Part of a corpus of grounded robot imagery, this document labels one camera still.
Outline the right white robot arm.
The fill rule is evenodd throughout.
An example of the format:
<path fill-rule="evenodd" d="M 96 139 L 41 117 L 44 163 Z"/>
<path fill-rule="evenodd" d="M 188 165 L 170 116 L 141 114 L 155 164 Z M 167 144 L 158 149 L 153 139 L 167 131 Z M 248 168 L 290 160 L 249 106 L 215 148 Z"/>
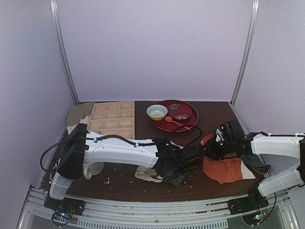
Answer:
<path fill-rule="evenodd" d="M 220 184 L 265 175 L 256 187 L 262 197 L 305 184 L 305 135 L 245 133 L 238 120 L 221 124 L 201 140 L 203 172 Z"/>

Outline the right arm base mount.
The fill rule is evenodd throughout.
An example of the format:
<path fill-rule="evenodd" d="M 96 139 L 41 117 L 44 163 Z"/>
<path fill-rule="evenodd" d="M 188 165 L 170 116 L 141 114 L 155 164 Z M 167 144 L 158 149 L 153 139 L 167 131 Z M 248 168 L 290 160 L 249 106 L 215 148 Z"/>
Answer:
<path fill-rule="evenodd" d="M 249 189 L 248 196 L 231 199 L 227 203 L 231 215 L 259 210 L 261 207 L 269 206 L 268 200 L 261 195 L 257 187 Z"/>

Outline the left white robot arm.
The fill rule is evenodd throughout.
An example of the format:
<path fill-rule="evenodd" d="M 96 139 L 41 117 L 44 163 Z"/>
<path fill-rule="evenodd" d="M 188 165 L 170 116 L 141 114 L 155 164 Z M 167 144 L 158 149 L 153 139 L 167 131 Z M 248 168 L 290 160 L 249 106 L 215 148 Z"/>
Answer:
<path fill-rule="evenodd" d="M 64 200 L 71 183 L 82 177 L 85 163 L 116 163 L 140 166 L 149 178 L 179 184 L 190 170 L 200 167 L 197 146 L 178 146 L 166 138 L 126 139 L 119 135 L 100 135 L 78 124 L 64 140 L 49 189 L 54 200 Z"/>

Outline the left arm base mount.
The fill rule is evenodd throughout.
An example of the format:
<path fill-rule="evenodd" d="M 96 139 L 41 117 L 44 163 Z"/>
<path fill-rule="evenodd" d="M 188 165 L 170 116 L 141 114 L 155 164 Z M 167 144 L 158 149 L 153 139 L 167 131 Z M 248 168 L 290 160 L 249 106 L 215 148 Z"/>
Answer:
<path fill-rule="evenodd" d="M 43 205 L 53 211 L 77 216 L 82 216 L 85 209 L 85 202 L 83 200 L 67 197 L 63 200 L 56 200 L 50 197 L 49 192 Z"/>

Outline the beige underwear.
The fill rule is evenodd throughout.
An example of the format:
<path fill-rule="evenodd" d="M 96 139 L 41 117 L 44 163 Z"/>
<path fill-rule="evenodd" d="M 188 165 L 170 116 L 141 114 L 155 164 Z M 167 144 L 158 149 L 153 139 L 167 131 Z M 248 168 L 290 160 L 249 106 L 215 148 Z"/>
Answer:
<path fill-rule="evenodd" d="M 153 167 L 139 166 L 135 177 L 145 181 L 160 183 L 169 180 L 172 183 L 181 182 L 180 176 L 185 176 L 183 170 L 183 146 L 162 138 L 140 140 L 139 145 L 145 149 L 153 147 L 153 155 L 157 158 Z"/>

